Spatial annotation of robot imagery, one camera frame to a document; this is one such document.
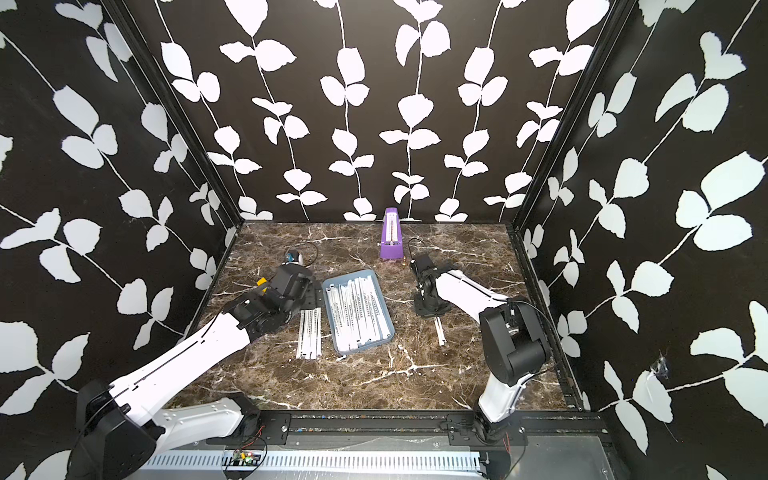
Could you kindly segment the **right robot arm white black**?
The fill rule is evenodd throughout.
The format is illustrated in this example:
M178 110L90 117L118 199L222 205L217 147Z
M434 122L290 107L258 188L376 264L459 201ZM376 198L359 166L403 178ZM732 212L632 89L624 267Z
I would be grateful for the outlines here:
M451 264L437 266L426 253L409 265L417 282L416 314L437 319L456 307L479 325L489 377L472 430L483 444L506 441L522 393L550 358L540 311L522 296L491 291Z

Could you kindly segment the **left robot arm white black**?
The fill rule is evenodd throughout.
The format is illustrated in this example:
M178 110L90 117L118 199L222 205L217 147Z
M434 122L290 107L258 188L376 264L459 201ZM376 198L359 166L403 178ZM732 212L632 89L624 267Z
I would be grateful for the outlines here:
M78 433L69 479L125 479L153 456L196 441L246 442L261 411L242 392L192 407L167 403L203 373L316 304L313 272L280 265L273 277L228 302L219 314L143 367L111 382L94 380L77 395Z

